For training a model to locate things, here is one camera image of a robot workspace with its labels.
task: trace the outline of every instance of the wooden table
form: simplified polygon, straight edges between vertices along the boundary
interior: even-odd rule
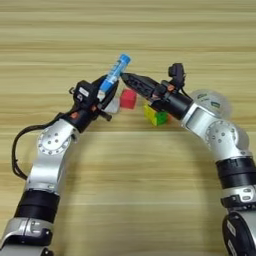
[[[106,73],[122,52],[129,72],[158,81],[183,62],[187,91],[226,95],[256,152],[255,12],[255,0],[1,0],[0,230],[24,186],[11,173],[14,136],[68,110],[68,89]],[[225,255],[211,153],[176,121],[153,127],[142,105],[81,137],[55,223],[57,255]],[[18,148],[27,173],[37,136]]]

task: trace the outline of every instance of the toy block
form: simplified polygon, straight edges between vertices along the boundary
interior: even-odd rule
[[[135,107],[137,94],[133,90],[124,89],[120,97],[120,106],[121,108],[130,108]]]
[[[157,112],[147,104],[144,105],[144,115],[155,126],[158,126],[167,122],[166,112]]]
[[[114,98],[108,104],[108,106],[104,109],[104,111],[107,112],[107,113],[116,114],[118,112],[118,110],[119,110],[119,107],[120,107],[120,99]]]

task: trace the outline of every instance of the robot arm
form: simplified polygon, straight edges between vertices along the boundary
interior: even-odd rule
[[[69,112],[59,114],[49,125],[32,126],[33,129],[44,127],[44,130],[38,138],[37,158],[28,177],[18,168],[14,157],[14,172],[26,179],[26,184],[14,217],[4,231],[0,243],[1,256],[53,255],[47,246],[51,244],[53,236],[53,223],[71,148],[98,116],[108,121],[111,119],[103,110],[114,97],[118,81],[102,96],[99,95],[100,86],[105,79],[106,76],[103,76],[92,84],[79,82],[76,88],[70,90],[74,105]],[[26,131],[30,129],[25,128],[18,138]]]
[[[122,79],[146,98],[153,109],[170,113],[208,146],[223,188],[221,203],[228,211],[222,225],[228,253],[256,255],[256,167],[248,149],[249,138],[220,113],[202,106],[184,92],[182,64],[170,67],[169,75],[172,80],[161,84],[130,73],[124,73]]]

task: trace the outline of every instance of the green block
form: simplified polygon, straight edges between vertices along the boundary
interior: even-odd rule
[[[157,125],[165,124],[168,120],[168,115],[166,112],[157,112],[156,113]]]

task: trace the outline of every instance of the wire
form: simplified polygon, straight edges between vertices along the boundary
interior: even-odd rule
[[[191,99],[191,97],[184,91],[184,89],[183,88],[181,88],[181,91],[182,91],[182,93],[186,96],[186,97],[188,97],[188,98],[190,98]]]
[[[46,124],[41,124],[41,125],[31,125],[28,126],[26,128],[24,128],[23,130],[21,130],[15,137],[13,144],[12,144],[12,156],[11,156],[11,161],[12,161],[12,171],[15,175],[17,175],[19,178],[26,180],[28,178],[28,176],[21,170],[21,168],[18,165],[18,159],[16,157],[16,148],[17,148],[17,144],[19,139],[25,135],[26,133],[32,132],[32,131],[37,131],[37,130],[44,130],[47,127],[53,125],[57,120],[59,120],[60,118],[70,115],[76,111],[79,110],[79,105],[75,105],[76,107],[71,109],[70,111],[64,113],[64,114],[59,114],[57,115],[52,121],[50,121],[49,123]]]

